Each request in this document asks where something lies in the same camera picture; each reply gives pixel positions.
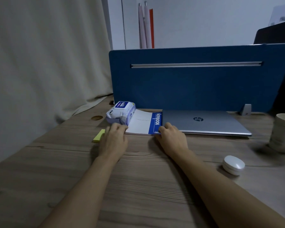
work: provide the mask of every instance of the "cup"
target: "cup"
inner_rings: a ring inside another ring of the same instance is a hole
[[[285,114],[277,114],[275,117],[269,147],[285,153]]]

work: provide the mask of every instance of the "hp logo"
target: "hp logo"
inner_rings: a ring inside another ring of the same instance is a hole
[[[201,122],[201,121],[203,121],[204,119],[199,118],[199,117],[195,117],[195,118],[193,118],[193,120],[198,121],[198,122]]]

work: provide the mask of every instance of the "wooden desk surface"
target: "wooden desk surface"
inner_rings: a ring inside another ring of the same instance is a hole
[[[91,143],[108,124],[91,117],[112,107],[112,96],[75,115],[0,163],[0,227],[36,227],[76,184],[97,156]],[[253,136],[187,135],[191,150],[285,217],[285,155],[266,147],[273,118],[235,117]],[[198,194],[152,136],[127,135],[129,147],[110,178],[98,227],[216,227]],[[232,177],[220,168],[226,155],[246,169]]]

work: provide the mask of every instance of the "silver laptop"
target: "silver laptop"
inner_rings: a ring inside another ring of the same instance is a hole
[[[162,125],[170,122],[184,133],[251,136],[226,111],[163,110]]]

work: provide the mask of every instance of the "person's left hand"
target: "person's left hand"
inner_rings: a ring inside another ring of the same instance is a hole
[[[116,164],[128,147],[125,131],[128,127],[113,123],[108,126],[100,139],[99,156]]]

